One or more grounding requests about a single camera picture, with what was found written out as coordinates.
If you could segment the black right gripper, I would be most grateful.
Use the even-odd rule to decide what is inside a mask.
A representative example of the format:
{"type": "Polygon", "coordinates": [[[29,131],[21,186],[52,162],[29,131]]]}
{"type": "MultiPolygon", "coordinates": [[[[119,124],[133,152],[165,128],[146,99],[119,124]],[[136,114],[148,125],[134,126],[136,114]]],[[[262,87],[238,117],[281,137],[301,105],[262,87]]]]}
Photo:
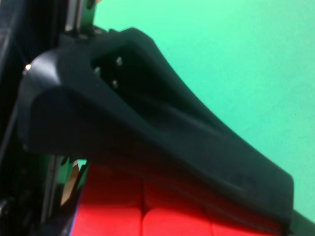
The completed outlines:
{"type": "Polygon", "coordinates": [[[65,109],[77,118],[79,105],[98,117],[112,112],[109,89],[87,68],[87,46],[77,53],[57,49],[66,26],[93,31],[95,0],[3,0],[0,3],[0,233],[26,235],[46,220],[54,202],[56,156],[61,142],[46,127],[56,118],[66,125],[65,109]]]}

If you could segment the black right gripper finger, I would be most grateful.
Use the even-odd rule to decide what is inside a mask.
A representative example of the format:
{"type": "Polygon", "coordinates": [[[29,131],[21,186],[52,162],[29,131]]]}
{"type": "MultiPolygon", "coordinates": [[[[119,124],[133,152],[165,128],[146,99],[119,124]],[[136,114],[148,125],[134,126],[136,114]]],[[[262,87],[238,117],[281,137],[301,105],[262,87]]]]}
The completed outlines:
{"type": "Polygon", "coordinates": [[[98,117],[79,105],[65,109],[66,125],[46,124],[67,153],[117,167],[146,165],[192,179],[236,203],[277,220],[287,231],[293,213],[293,179],[217,118],[185,85],[154,41],[142,31],[110,30],[60,50],[87,46],[87,68],[112,112],[98,117]]]}

